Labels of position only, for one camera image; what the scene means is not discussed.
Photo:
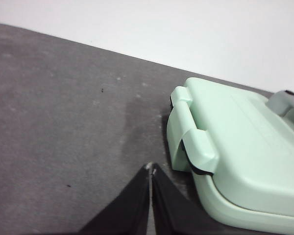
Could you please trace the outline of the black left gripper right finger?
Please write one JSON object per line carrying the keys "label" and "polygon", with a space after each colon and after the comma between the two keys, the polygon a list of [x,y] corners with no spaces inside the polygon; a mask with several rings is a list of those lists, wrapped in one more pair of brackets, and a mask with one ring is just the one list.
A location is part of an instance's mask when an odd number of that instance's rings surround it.
{"label": "black left gripper right finger", "polygon": [[158,235],[224,235],[203,219],[200,209],[174,185],[159,164],[153,164],[152,206]]}

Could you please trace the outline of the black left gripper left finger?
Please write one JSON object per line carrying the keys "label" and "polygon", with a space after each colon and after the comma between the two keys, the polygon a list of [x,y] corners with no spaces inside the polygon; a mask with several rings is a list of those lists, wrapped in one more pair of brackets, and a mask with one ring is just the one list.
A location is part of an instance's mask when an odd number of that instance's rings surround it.
{"label": "black left gripper left finger", "polygon": [[142,166],[120,194],[79,235],[145,235],[149,212],[149,167]]}

